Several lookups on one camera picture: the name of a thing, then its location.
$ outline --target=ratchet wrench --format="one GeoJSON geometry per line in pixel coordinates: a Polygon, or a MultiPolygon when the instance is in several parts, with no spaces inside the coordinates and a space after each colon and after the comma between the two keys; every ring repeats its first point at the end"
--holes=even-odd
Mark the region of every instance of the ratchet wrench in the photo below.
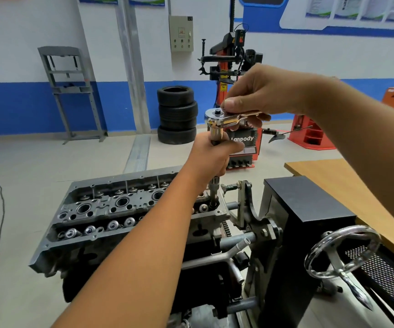
{"type": "MultiPolygon", "coordinates": [[[[228,113],[221,108],[212,108],[206,110],[204,114],[204,119],[211,132],[211,142],[212,145],[218,145],[221,143],[223,138],[223,129],[234,126],[239,123],[239,121],[252,115],[259,115],[261,112],[259,110],[246,111],[244,113],[232,114],[228,113]]],[[[220,188],[220,178],[214,177],[209,182],[209,206],[215,208],[216,206],[216,193],[220,188]]]]}

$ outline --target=stack of tires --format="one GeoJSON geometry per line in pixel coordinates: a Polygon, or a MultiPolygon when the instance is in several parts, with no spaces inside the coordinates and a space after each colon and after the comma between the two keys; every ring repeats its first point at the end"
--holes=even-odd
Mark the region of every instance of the stack of tires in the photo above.
{"type": "Polygon", "coordinates": [[[198,105],[190,87],[172,86],[158,89],[158,138],[161,143],[178,145],[194,141],[197,133],[198,105]]]}

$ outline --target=handwheel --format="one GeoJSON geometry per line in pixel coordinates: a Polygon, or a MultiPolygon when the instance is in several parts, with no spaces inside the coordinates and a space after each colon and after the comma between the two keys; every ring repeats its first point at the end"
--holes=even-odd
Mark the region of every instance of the handwheel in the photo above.
{"type": "Polygon", "coordinates": [[[365,264],[376,253],[379,246],[380,235],[369,226],[347,226],[334,232],[328,231],[323,234],[323,239],[316,243],[310,253],[306,256],[304,267],[308,274],[316,279],[332,279],[338,276],[341,277],[358,301],[369,310],[373,310],[373,305],[371,304],[368,296],[351,281],[347,273],[350,273],[365,264]],[[364,253],[362,253],[358,258],[353,259],[348,264],[343,264],[336,248],[346,238],[370,240],[370,243],[364,253]],[[333,270],[316,272],[312,269],[312,262],[323,251],[328,255],[333,270]]]}

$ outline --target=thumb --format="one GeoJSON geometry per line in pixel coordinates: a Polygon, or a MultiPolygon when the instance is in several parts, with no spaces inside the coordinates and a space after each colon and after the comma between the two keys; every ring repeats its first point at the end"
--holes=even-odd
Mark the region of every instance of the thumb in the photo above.
{"type": "Polygon", "coordinates": [[[216,146],[217,152],[219,152],[223,156],[241,152],[243,149],[243,142],[234,142],[233,140],[223,141],[221,144],[216,146]]]}
{"type": "Polygon", "coordinates": [[[227,98],[221,104],[221,108],[229,113],[242,113],[249,110],[261,110],[263,99],[260,97],[259,92],[249,95],[227,98]]]}

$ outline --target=wooden table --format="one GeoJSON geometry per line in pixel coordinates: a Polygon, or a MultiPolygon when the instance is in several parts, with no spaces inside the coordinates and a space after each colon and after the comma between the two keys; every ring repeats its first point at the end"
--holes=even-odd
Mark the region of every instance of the wooden table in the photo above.
{"type": "Polygon", "coordinates": [[[337,199],[366,224],[380,233],[384,245],[394,253],[394,218],[375,198],[344,159],[287,162],[294,176],[304,175],[337,199]]]}

